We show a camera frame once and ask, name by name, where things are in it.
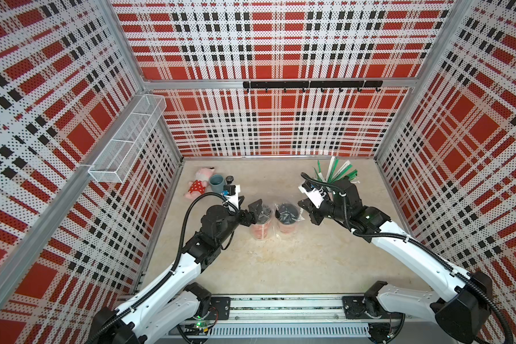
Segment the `red milk tea cup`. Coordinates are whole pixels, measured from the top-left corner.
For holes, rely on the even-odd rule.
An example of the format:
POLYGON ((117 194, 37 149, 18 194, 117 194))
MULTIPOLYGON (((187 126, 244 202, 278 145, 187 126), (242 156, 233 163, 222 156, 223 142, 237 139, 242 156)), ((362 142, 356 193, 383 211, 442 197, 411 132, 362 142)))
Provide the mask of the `red milk tea cup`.
POLYGON ((289 202, 276 204, 275 218, 281 234, 292 234, 300 221, 299 208, 289 202))
POLYGON ((250 227, 250 233, 256 240, 264 240, 268 237, 272 224, 272 209, 268 205, 262 205, 257 213, 256 223, 250 227))

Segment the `clear plastic carrier bag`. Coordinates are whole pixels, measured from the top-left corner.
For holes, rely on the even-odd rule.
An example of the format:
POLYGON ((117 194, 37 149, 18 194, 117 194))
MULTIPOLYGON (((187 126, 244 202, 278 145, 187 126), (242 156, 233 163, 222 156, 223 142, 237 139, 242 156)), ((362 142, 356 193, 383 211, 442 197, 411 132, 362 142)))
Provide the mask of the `clear plastic carrier bag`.
POLYGON ((259 199, 249 205, 249 211, 255 215, 250 234, 256 240, 265 240, 271 234, 279 237, 294 234, 304 221, 302 209, 291 202, 268 204, 259 199))

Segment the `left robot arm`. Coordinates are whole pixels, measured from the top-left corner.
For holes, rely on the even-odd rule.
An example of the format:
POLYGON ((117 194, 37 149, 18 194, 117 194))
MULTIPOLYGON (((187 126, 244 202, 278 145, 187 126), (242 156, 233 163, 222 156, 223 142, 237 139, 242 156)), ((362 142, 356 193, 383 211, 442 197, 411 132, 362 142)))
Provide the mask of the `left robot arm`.
POLYGON ((242 196, 219 196, 189 241, 181 239, 173 263, 138 294, 112 310, 95 314, 88 343, 156 343, 183 321, 206 318, 212 294, 196 278, 220 253, 238 226, 250 227, 263 212, 262 200, 242 209, 242 196))

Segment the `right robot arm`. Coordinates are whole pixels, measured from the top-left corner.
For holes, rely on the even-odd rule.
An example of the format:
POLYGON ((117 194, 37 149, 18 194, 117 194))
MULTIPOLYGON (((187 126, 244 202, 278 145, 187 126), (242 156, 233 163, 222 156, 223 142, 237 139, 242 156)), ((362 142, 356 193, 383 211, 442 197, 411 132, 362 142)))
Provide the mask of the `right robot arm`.
POLYGON ((313 224, 332 219, 352 235, 388 252, 431 288, 409 290, 378 281, 367 296, 374 306, 436 323, 460 343, 482 343, 478 334, 494 316, 504 343, 514 343, 510 324, 492 299, 489 276, 451 263, 414 239, 386 213, 364 205, 357 186, 349 179, 326 183, 306 173, 301 176, 304 183, 299 189, 306 197, 298 205, 308 212, 313 224))

